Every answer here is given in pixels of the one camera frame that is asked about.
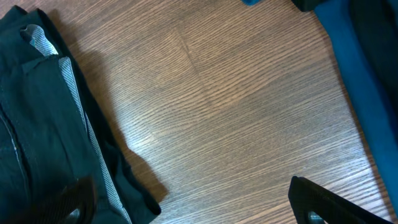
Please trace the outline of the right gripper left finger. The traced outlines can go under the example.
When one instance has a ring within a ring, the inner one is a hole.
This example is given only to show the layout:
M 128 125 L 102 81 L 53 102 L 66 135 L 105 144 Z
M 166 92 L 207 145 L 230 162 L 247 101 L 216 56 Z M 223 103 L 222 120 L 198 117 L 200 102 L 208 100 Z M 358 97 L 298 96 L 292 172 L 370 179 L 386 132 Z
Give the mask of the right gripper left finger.
M 6 220 L 6 224 L 87 224 L 92 222 L 95 211 L 95 184 L 91 177 L 84 177 L 60 193 Z

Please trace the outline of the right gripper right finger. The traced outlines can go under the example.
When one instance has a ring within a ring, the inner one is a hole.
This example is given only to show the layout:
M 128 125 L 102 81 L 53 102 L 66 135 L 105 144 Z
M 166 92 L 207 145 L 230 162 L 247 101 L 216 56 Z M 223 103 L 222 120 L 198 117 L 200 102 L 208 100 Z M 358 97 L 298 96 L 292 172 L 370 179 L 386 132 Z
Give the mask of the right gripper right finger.
M 288 197 L 299 224 L 390 224 L 304 177 L 292 177 Z

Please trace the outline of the black shorts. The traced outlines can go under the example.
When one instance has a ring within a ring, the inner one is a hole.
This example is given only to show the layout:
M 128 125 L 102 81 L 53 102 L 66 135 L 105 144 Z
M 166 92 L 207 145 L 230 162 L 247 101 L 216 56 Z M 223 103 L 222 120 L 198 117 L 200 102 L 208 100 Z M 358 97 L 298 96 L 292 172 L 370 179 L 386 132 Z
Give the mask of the black shorts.
M 50 18 L 1 19 L 1 220 L 90 177 L 94 223 L 150 223 L 161 209 L 137 181 Z

